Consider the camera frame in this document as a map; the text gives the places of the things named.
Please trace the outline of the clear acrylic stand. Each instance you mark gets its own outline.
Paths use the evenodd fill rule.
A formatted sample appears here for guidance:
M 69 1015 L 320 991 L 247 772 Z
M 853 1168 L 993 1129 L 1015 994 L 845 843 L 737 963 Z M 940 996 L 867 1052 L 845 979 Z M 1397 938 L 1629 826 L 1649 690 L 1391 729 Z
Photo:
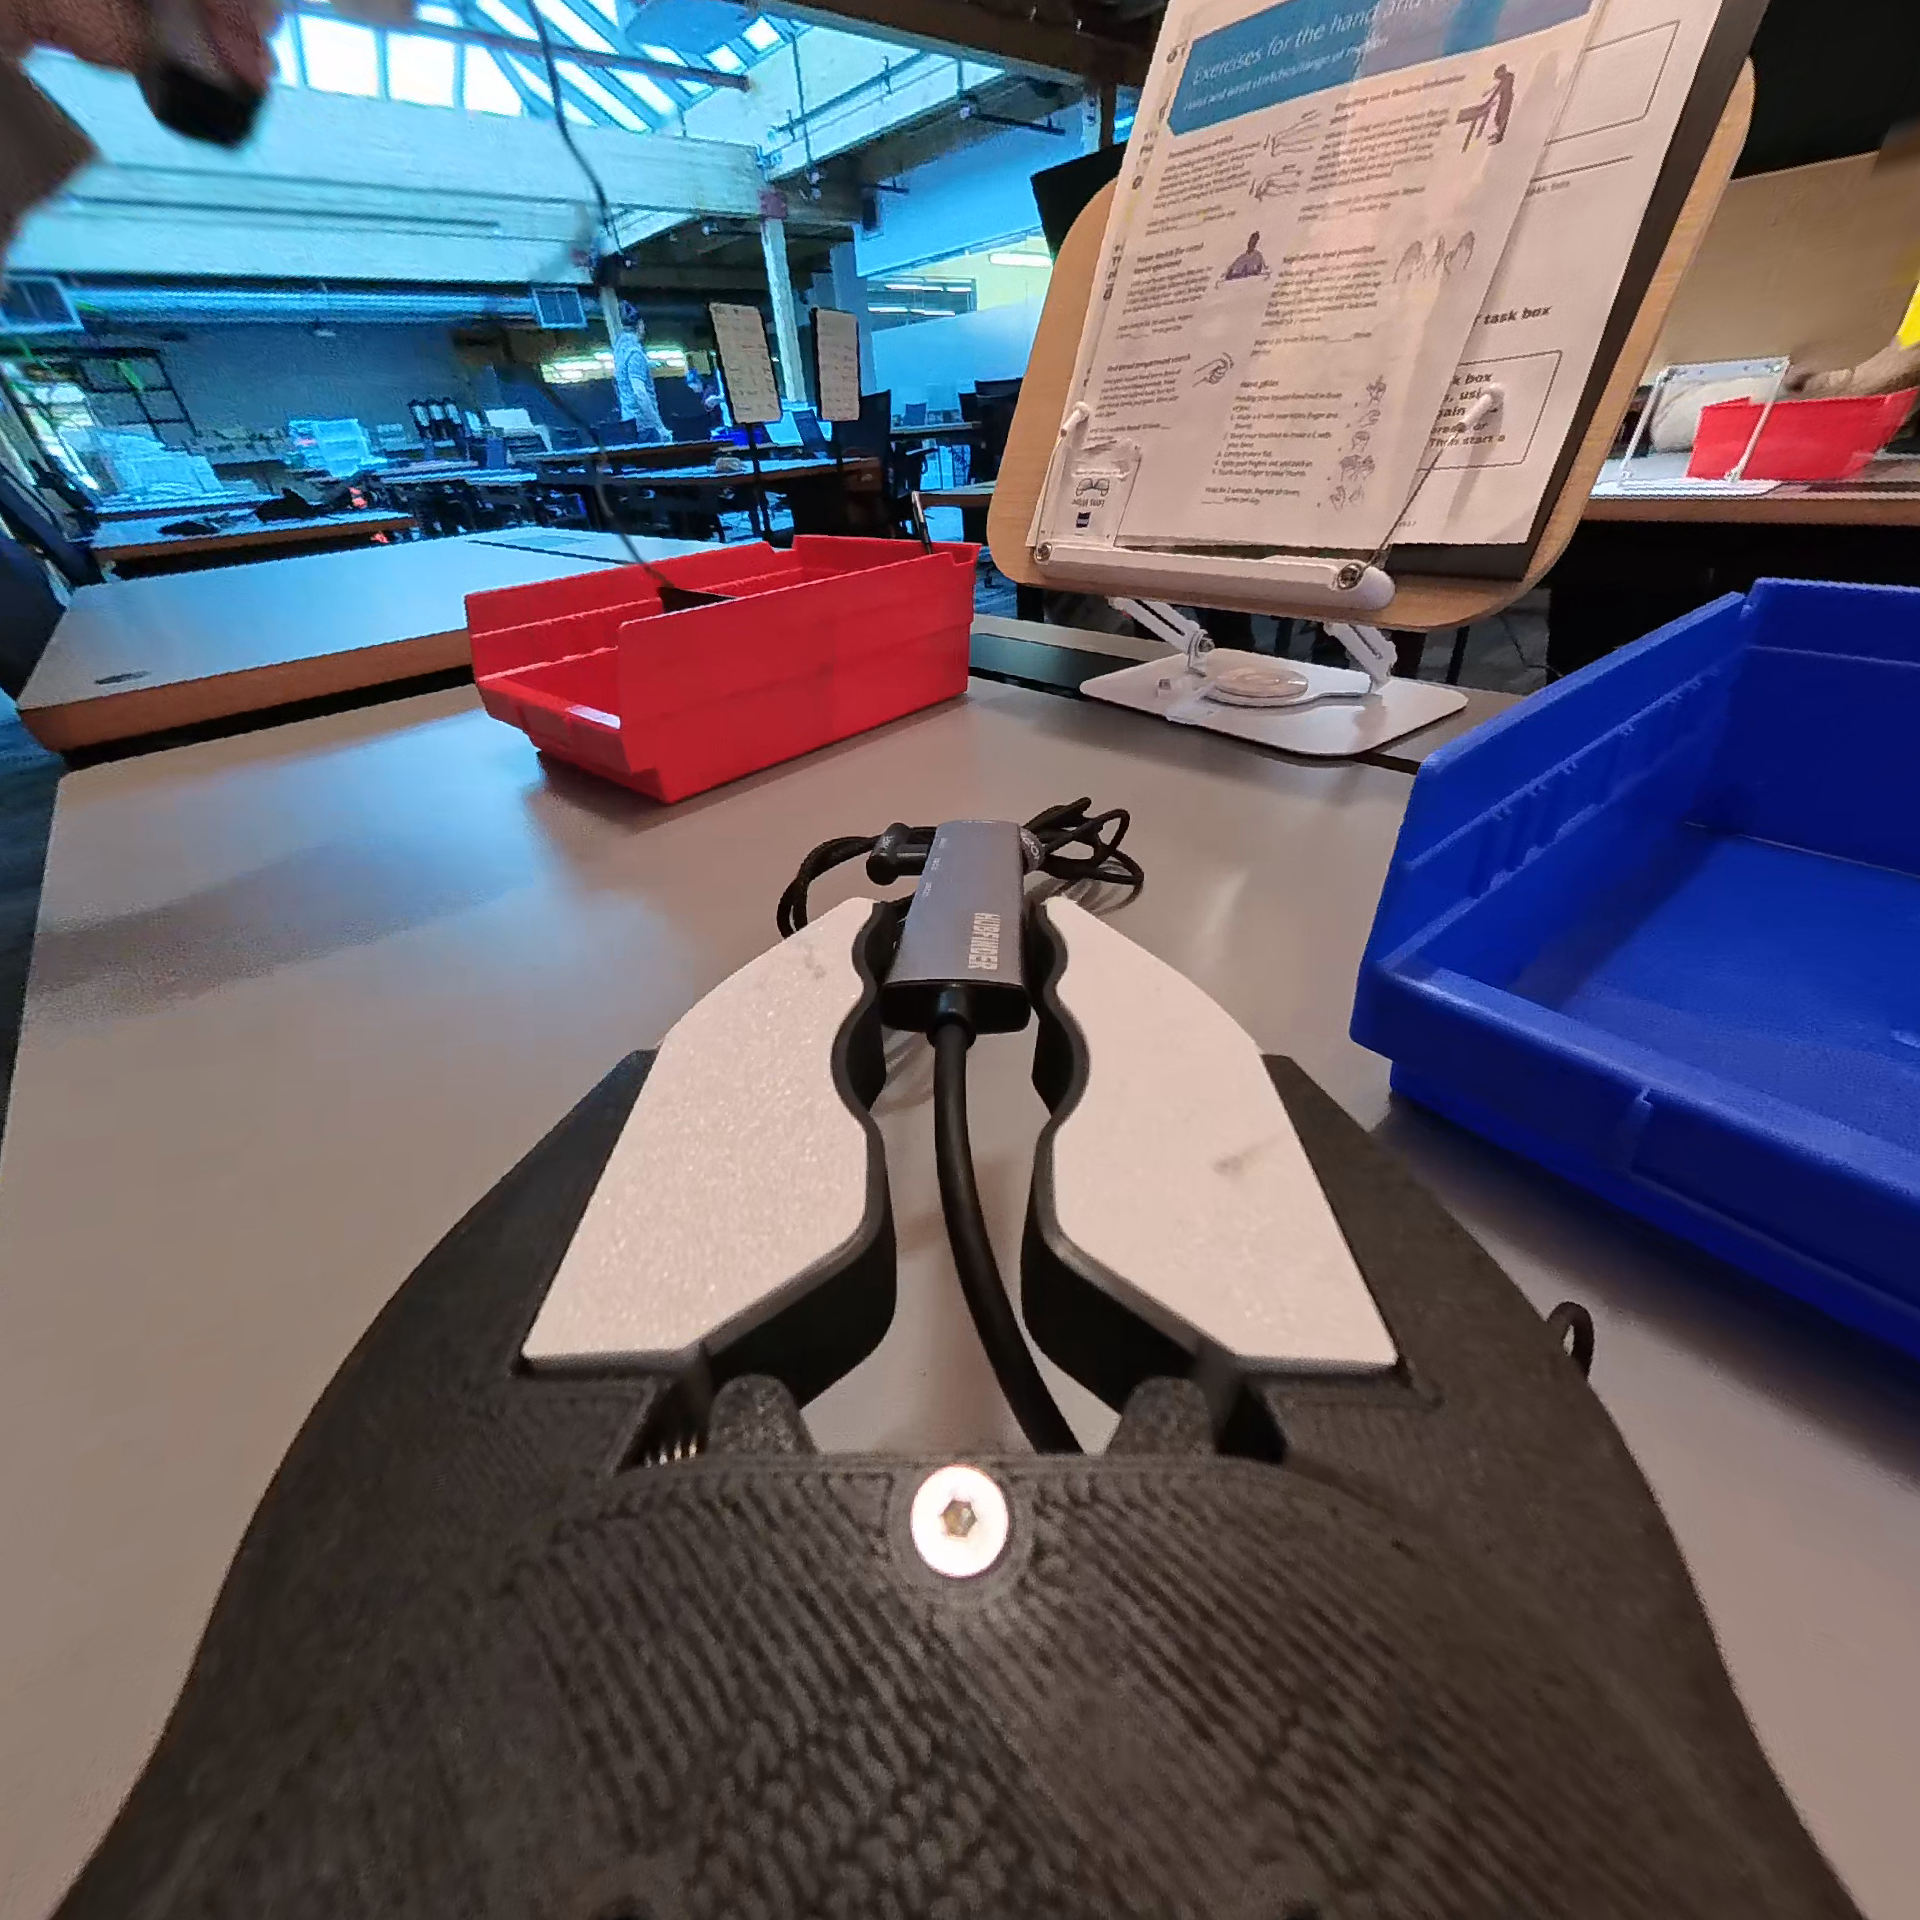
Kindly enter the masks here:
M 1647 387 L 1624 453 L 1611 469 L 1611 484 L 1616 489 L 1685 484 L 1703 412 L 1727 401 L 1774 404 L 1790 367 L 1784 355 L 1669 364 Z

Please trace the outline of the grey usb hub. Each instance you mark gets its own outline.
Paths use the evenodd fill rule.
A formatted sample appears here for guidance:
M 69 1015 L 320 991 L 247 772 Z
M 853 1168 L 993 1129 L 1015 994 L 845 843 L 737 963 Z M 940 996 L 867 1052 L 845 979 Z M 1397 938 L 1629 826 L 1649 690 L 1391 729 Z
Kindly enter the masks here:
M 879 1023 L 932 1037 L 956 1025 L 969 1037 L 1027 1028 L 1023 839 L 1006 820 L 953 820 L 932 831 L 879 983 Z

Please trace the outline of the person's left hand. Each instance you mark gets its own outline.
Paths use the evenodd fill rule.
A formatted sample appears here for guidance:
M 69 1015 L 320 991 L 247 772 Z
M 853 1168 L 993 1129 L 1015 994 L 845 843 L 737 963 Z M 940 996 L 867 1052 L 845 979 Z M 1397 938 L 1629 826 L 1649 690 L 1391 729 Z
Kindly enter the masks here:
M 221 81 L 253 90 L 271 82 L 269 36 L 280 13 L 284 5 L 183 5 L 185 25 L 204 35 Z M 92 139 L 30 81 L 25 59 L 37 51 L 139 77 L 160 52 L 160 5 L 3 5 L 3 251 L 27 216 L 93 161 Z

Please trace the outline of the wood-edged grey table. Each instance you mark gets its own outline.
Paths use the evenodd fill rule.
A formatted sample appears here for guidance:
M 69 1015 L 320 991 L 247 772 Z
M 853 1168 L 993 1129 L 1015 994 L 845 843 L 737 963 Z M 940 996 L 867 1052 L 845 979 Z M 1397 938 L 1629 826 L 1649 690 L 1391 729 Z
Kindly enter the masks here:
M 83 588 L 16 705 L 60 754 L 471 677 L 467 600 L 623 564 L 614 535 L 523 531 Z

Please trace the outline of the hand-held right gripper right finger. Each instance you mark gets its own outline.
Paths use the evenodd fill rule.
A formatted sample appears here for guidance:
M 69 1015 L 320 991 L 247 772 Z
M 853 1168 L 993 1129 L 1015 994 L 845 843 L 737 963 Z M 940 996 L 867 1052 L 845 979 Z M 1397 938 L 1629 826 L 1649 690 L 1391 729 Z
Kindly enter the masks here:
M 1271 1379 L 1391 1379 L 1401 1352 L 1260 1045 L 1078 904 L 1041 901 L 1028 951 L 1040 1352 L 1105 1408 L 1183 1379 L 1217 1420 Z

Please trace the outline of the white framed instruction sheet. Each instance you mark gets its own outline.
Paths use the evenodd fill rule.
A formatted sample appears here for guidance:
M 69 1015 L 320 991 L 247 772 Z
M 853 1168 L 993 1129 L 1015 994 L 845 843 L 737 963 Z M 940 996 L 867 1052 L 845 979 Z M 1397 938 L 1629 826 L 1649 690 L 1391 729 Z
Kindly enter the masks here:
M 1718 2 L 1604 2 L 1485 304 L 1447 413 L 1499 407 L 1455 437 L 1401 540 L 1517 545 L 1548 493 Z

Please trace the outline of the blue plastic bin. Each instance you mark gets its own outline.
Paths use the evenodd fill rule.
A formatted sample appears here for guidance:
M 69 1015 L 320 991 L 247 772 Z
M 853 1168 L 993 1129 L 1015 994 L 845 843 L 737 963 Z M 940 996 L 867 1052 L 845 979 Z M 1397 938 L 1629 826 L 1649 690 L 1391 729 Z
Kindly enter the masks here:
M 1350 1037 L 1917 1355 L 1917 593 L 1761 581 L 1429 756 Z

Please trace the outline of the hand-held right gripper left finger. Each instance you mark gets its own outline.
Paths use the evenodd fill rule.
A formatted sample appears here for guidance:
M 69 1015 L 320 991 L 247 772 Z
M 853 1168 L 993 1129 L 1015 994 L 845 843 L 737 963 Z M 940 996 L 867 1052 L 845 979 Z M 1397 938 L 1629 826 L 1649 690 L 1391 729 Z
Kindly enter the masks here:
M 854 897 L 662 1037 L 521 1344 L 543 1376 L 769 1376 L 797 1403 L 873 1355 L 895 1237 L 873 1101 L 895 919 Z

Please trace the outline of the small red tray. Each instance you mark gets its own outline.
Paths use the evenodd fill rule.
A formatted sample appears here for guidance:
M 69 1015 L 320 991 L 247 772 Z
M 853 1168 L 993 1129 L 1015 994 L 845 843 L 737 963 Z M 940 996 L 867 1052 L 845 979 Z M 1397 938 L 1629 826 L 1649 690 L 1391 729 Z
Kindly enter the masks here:
M 1878 459 L 1912 404 L 1915 388 L 1864 397 L 1716 401 L 1695 419 L 1687 477 L 1848 481 Z

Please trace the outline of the white document stand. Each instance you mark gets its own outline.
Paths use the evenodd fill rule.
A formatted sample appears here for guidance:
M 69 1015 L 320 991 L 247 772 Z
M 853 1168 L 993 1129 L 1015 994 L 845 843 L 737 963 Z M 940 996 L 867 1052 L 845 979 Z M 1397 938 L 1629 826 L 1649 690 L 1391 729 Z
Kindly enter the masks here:
M 1485 391 L 1470 412 L 1449 417 L 1453 381 L 1404 513 L 1374 551 L 1143 546 L 1102 531 L 1103 513 L 1124 505 L 1134 481 L 1108 444 L 1088 441 L 1085 397 L 1088 349 L 1112 288 L 1112 204 L 1129 172 L 1131 129 L 1112 185 L 1075 219 L 1053 260 L 989 511 L 991 557 L 1007 578 L 1099 597 L 1156 635 L 1158 656 L 1102 674 L 1084 692 L 1316 759 L 1355 759 L 1457 714 L 1457 690 L 1393 674 L 1393 639 L 1465 628 L 1508 608 L 1567 546 L 1733 175 L 1750 115 L 1747 59 L 1761 16 L 1765 5 L 1718 5 L 1575 425 L 1517 545 L 1401 540 L 1441 450 L 1499 407 Z M 1158 43 L 1160 25 L 1135 112 Z

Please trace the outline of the red plastic bin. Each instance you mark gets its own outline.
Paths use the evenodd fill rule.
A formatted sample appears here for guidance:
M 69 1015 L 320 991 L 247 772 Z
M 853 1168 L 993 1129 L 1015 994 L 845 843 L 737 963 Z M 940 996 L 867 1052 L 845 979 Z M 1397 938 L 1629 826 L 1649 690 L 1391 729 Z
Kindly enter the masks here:
M 799 535 L 467 597 L 486 714 L 656 802 L 969 685 L 975 545 Z

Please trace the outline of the printed exercise sheet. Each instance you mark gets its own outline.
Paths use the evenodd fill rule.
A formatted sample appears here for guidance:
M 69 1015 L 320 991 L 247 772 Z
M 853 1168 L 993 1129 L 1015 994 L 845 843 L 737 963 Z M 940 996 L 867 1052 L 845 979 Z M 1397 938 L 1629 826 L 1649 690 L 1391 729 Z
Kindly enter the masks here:
M 1117 545 L 1374 551 L 1592 33 L 1583 2 L 1167 5 L 1088 349 Z

